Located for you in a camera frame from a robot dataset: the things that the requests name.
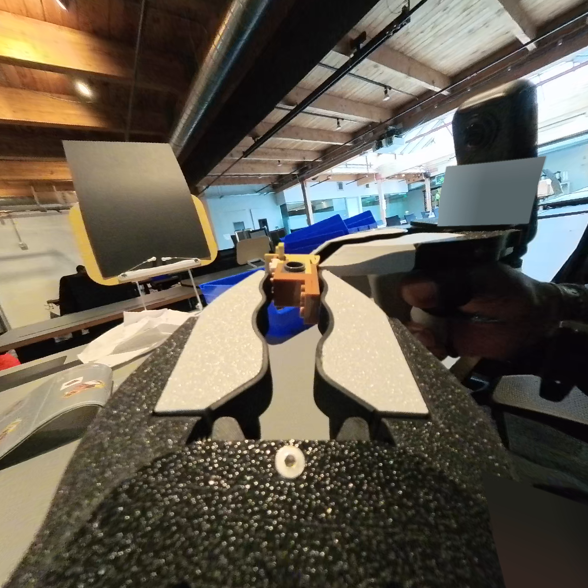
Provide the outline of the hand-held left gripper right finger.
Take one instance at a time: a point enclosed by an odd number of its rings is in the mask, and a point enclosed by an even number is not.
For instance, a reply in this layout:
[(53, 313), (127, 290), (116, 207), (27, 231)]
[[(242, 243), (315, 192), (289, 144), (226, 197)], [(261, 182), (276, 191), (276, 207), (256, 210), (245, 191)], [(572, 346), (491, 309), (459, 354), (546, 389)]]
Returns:
[(346, 397), (383, 417), (427, 417), (428, 407), (385, 312), (328, 270), (321, 271), (325, 331), (320, 375)]

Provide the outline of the tan and brown toy brick model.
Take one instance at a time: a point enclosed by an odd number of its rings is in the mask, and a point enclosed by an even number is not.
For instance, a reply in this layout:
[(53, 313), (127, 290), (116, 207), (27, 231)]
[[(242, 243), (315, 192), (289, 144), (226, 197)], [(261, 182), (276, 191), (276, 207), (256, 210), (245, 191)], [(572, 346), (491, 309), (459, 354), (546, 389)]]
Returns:
[(264, 261), (276, 308), (296, 307), (305, 325), (318, 324), (320, 256), (287, 253), (285, 244), (279, 242), (273, 253), (264, 256)]

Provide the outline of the dark office table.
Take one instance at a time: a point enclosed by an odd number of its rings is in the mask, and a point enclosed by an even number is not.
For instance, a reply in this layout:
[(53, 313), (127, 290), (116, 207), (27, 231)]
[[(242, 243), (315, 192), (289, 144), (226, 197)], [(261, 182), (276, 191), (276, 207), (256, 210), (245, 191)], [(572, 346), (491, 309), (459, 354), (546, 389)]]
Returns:
[(201, 302), (201, 290), (187, 283), (87, 311), (71, 313), (1, 335), (1, 353), (14, 352), (22, 364), (91, 342), (108, 328), (120, 324), (125, 312), (162, 308), (194, 310)]

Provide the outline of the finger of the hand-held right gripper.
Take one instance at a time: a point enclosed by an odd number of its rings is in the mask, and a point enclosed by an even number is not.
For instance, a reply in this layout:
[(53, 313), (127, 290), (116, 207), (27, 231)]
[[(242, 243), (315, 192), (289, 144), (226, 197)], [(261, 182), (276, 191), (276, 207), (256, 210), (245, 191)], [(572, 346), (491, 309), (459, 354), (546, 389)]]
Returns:
[(339, 277), (387, 275), (414, 269), (419, 247), (454, 242), (464, 237), (463, 233), (417, 232), (353, 245), (343, 245), (340, 238), (336, 238), (318, 247), (315, 254), (320, 256), (320, 270)]
[(408, 230), (399, 227), (379, 227), (370, 229), (368, 231), (361, 231), (351, 233), (339, 239), (340, 243), (345, 244), (361, 244), (368, 243), (375, 240), (394, 239), (408, 234)]

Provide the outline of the person's right hand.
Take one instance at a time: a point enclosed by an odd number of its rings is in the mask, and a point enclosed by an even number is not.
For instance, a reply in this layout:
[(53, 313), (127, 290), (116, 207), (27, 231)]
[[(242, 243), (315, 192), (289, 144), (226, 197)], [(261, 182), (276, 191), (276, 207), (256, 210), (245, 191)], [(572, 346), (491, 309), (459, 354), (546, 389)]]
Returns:
[(438, 359), (480, 357), (507, 360), (550, 336), (558, 327), (561, 293), (500, 263), (403, 278), (402, 299), (443, 323), (408, 330)]

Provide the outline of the person's right forearm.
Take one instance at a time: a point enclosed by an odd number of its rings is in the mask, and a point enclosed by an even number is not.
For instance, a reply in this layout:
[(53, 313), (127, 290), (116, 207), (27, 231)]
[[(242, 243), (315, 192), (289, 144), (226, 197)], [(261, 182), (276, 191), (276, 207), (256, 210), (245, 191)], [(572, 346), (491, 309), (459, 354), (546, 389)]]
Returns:
[(548, 347), (549, 377), (587, 395), (587, 285), (553, 287), (556, 328)]

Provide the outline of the grey instruction booklet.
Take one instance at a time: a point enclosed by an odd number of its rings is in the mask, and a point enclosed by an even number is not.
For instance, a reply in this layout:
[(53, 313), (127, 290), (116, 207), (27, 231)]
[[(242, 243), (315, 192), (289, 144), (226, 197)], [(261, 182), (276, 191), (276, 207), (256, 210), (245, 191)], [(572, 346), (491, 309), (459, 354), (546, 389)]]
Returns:
[(1, 411), (1, 468), (81, 437), (113, 390), (112, 369), (82, 364)]

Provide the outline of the black ceiling light track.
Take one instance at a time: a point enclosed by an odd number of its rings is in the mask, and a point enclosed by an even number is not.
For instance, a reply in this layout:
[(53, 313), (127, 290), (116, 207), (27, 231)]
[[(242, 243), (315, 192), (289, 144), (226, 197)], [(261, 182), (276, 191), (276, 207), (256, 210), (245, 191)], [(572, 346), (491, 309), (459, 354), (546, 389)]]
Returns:
[(304, 114), (306, 110), (309, 107), (312, 107), (314, 103), (323, 95), (325, 95), (331, 87), (338, 84), (344, 77), (350, 75), (353, 70), (358, 65), (363, 63), (369, 56), (371, 56), (374, 51), (380, 48), (387, 40), (392, 38), (395, 34), (407, 26), (410, 22), (411, 16), (421, 5), (422, 4), (420, 3), (410, 6), (410, 3), (408, 2), (407, 5), (403, 6), (401, 13), (395, 19), (393, 19), (391, 23), (389, 23), (370, 41), (360, 45), (355, 53), (344, 64), (342, 64), (342, 66), (335, 69), (330, 77), (328, 77), (316, 89), (308, 94), (303, 101), (289, 110), (282, 119), (271, 126), (261, 137), (259, 137), (254, 142), (252, 146), (248, 147), (236, 160), (234, 160), (233, 163), (231, 163), (228, 167), (219, 173), (212, 173), (211, 175), (215, 178), (212, 183), (215, 183), (221, 177), (227, 175), (229, 171), (231, 171), (241, 160), (252, 156), (255, 151), (259, 150), (270, 139), (274, 138), (282, 129), (288, 126), (290, 122), (292, 122), (300, 114)]

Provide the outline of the blue plastic storage bin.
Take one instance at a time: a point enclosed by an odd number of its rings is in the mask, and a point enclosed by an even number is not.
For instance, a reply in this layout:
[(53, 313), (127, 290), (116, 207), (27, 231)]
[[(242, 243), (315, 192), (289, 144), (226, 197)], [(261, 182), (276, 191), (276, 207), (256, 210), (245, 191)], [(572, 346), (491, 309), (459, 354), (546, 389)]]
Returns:
[[(251, 269), (231, 276), (208, 281), (200, 284), (199, 290), (201, 291), (204, 301), (209, 305), (221, 294), (254, 273), (263, 273), (263, 269)], [(266, 340), (271, 345), (284, 343), (298, 334), (314, 327), (313, 325), (307, 325), (304, 323), (299, 315), (299, 310), (295, 307), (283, 307), (278, 309), (275, 304), (271, 302), (267, 309), (267, 315), (268, 331), (266, 333)]]
[(315, 249), (329, 240), (377, 228), (378, 223), (370, 211), (347, 219), (334, 215), (286, 235), (282, 239), (284, 252), (285, 254), (312, 254)]

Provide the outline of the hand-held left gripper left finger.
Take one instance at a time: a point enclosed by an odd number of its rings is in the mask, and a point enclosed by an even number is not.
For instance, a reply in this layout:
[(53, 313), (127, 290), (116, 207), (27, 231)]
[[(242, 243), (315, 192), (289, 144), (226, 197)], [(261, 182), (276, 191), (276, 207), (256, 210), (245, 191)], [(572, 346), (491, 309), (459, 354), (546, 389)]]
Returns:
[(259, 418), (267, 410), (267, 289), (266, 272), (254, 270), (202, 311), (155, 405), (157, 415)]

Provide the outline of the yellow-cased tablet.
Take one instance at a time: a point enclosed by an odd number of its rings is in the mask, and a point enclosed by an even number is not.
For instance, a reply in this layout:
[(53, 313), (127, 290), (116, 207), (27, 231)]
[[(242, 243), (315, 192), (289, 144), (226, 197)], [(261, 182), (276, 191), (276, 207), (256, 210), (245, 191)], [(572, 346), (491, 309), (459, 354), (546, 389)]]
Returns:
[[(217, 258), (218, 248), (204, 204), (196, 196), (192, 196), (192, 200), (194, 202), (195, 210), (198, 215), (201, 227), (203, 229), (203, 234), (205, 236), (207, 247), (209, 250), (209, 254), (207, 256), (205, 256), (204, 258), (199, 258), (202, 261), (202, 266), (196, 269), (200, 269), (209, 266), (215, 261), (215, 259)], [(74, 204), (73, 207), (70, 209), (68, 218), (74, 234), (75, 242), (77, 244), (77, 249), (81, 255), (83, 265), (85, 266), (90, 278), (95, 282), (105, 286), (121, 285), (117, 283), (115, 279), (116, 276), (103, 277), (103, 275), (101, 274), (98, 262), (93, 253), (91, 242), (88, 238), (88, 234), (84, 225), (84, 221), (82, 219), (82, 214), (78, 203)]]

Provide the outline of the dark spiral ceiling duct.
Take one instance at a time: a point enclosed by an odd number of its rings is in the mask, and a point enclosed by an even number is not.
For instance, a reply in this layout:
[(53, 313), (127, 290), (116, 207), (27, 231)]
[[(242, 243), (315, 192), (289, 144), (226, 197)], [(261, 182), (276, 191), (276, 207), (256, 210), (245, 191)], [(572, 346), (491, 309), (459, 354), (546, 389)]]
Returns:
[(269, 5), (270, 1), (229, 3), (171, 132), (169, 144), (176, 158), (180, 158), (189, 139), (202, 127), (206, 114), (220, 95), (223, 84), (260, 25)]

